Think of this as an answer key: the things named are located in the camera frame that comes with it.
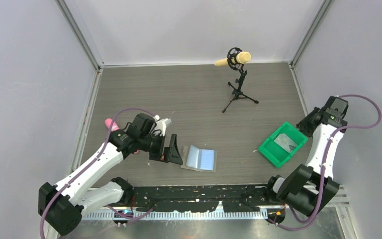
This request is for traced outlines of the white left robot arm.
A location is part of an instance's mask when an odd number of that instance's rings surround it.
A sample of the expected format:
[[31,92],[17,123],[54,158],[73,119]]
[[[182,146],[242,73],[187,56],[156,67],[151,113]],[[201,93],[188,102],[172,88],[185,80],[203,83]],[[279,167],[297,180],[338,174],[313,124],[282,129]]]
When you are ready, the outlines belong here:
[[99,208],[114,203],[130,205],[134,189],[125,179],[113,178],[94,190],[91,186],[135,152],[148,152],[150,160],[183,164],[176,134],[171,135],[169,146],[165,146],[166,130],[172,124],[171,119],[162,119],[141,110],[125,128],[118,127],[113,119],[105,124],[108,132],[96,153],[56,184],[46,182],[40,187],[38,214],[41,217],[39,230],[42,239],[45,238],[45,224],[65,236],[77,227],[83,216]]

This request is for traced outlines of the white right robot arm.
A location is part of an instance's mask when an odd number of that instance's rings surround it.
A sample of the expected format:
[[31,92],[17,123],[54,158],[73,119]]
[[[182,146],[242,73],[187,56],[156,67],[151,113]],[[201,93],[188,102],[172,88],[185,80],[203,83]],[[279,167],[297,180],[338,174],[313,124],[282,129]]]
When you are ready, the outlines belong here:
[[347,125],[344,120],[348,101],[330,96],[321,108],[315,107],[297,125],[313,140],[305,164],[287,178],[272,176],[264,190],[270,204],[285,203],[307,217],[316,215],[337,194],[340,185],[333,180],[333,161]]

